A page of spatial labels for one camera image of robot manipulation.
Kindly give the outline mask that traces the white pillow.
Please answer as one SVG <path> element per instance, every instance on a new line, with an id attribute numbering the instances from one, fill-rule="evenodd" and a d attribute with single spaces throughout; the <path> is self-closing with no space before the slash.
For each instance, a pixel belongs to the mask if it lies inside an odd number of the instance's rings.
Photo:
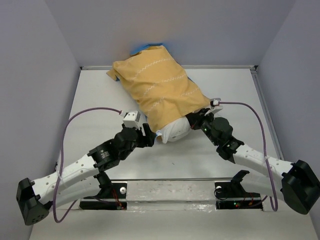
<path id="1" fill-rule="evenodd" d="M 156 141 L 162 144 L 176 142 L 191 131 L 190 123 L 186 116 L 174 120 L 156 132 Z"/>

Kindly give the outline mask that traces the yellow pillowcase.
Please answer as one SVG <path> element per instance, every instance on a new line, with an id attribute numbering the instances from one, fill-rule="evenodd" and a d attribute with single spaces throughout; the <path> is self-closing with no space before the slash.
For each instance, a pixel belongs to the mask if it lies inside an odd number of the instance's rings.
<path id="1" fill-rule="evenodd" d="M 113 62 L 107 74 L 137 102 L 153 132 L 210 104 L 162 44 L 147 45 Z"/>

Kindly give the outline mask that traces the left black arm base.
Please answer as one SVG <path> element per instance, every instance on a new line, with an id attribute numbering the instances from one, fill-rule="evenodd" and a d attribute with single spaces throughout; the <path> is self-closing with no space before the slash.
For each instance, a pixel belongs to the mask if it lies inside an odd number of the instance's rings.
<path id="1" fill-rule="evenodd" d="M 104 211 L 127 209 L 127 182 L 112 182 L 105 172 L 94 176 L 94 179 L 98 182 L 98 193 L 81 199 L 80 209 Z"/>

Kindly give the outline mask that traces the aluminium table frame rail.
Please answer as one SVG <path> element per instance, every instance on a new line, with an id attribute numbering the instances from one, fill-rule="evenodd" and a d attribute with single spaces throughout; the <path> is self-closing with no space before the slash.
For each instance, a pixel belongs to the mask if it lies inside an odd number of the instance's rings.
<path id="1" fill-rule="evenodd" d="M 257 65 L 182 65 L 184 69 L 249 69 L 256 70 Z M 81 66 L 81 70 L 111 70 L 112 66 Z"/>

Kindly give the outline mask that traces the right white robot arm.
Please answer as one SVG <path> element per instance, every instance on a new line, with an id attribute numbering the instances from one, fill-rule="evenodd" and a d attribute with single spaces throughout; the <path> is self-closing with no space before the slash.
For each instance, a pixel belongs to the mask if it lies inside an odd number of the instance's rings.
<path id="1" fill-rule="evenodd" d="M 279 198 L 302 215 L 319 199 L 320 181 L 307 162 L 284 161 L 251 148 L 233 136 L 227 119 L 215 117 L 207 108 L 186 118 L 191 129 L 202 130 L 222 159 L 248 168 L 232 178 L 230 190 L 235 196 L 253 192 Z"/>

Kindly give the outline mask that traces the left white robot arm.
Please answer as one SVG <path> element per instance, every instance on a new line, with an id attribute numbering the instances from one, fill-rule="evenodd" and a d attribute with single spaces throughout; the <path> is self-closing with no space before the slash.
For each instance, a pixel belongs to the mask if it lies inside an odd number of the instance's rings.
<path id="1" fill-rule="evenodd" d="M 106 171 L 119 165 L 135 148 L 152 147 L 156 134 L 147 123 L 137 129 L 123 126 L 114 138 L 90 150 L 74 163 L 48 176 L 22 179 L 17 185 L 16 201 L 24 224 L 34 225 L 55 207 L 81 198 L 104 198 L 112 191 Z"/>

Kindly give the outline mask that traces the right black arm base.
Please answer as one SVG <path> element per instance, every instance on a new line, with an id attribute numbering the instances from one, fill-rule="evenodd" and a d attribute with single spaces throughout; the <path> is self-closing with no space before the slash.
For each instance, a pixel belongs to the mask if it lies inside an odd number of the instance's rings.
<path id="1" fill-rule="evenodd" d="M 241 185 L 243 178 L 250 172 L 239 171 L 229 181 L 214 183 L 215 207 L 217 210 L 263 210 L 263 199 L 259 193 L 247 192 Z"/>

